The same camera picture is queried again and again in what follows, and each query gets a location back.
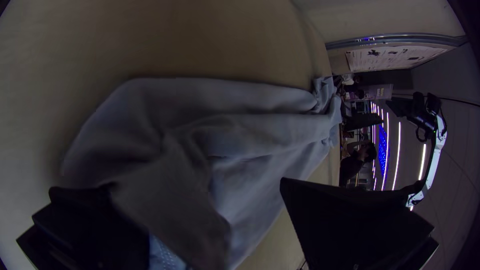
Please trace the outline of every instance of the wall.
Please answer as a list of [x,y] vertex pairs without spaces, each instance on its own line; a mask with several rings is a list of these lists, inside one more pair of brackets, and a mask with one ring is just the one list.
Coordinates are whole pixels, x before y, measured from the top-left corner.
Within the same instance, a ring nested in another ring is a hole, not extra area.
[[[412,71],[414,91],[439,97],[480,103],[480,69],[466,44]],[[425,270],[450,269],[469,235],[480,202],[480,108],[455,101],[442,101],[448,137],[430,192],[414,211],[435,226],[432,237],[440,247]],[[401,147],[396,188],[418,178],[422,145],[415,127],[390,113],[390,166],[387,186],[392,187],[401,121]]]
[[294,0],[325,42],[386,33],[462,36],[447,0]]

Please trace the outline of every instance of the led light strip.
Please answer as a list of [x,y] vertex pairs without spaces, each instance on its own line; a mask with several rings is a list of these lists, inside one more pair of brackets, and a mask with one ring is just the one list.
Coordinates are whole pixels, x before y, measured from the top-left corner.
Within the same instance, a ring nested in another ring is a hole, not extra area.
[[391,190],[395,189],[395,183],[397,182],[397,173],[399,171],[399,157],[400,157],[400,138],[402,134],[402,125],[398,122],[398,150],[396,152],[396,165],[395,165],[395,176],[393,177],[393,186]]
[[386,113],[386,152],[385,152],[385,169],[383,171],[383,182],[381,183],[381,191],[384,191],[385,187],[385,179],[387,177],[387,167],[388,167],[388,162],[389,162],[389,136],[390,136],[390,131],[389,131],[389,113]]
[[425,163],[425,153],[427,152],[427,145],[423,144],[423,153],[421,154],[421,165],[420,173],[418,174],[418,180],[422,180],[422,175],[424,174],[424,163]]

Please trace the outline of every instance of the gray cloth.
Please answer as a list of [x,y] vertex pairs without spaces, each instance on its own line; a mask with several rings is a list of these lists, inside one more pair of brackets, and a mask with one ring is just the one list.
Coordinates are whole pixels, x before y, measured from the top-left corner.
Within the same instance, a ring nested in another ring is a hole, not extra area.
[[338,143],[335,90],[331,78],[316,79],[313,94],[217,79],[131,80],[84,124],[62,173],[70,187],[116,182],[118,209],[194,269],[234,269],[284,207],[280,179],[306,180]]

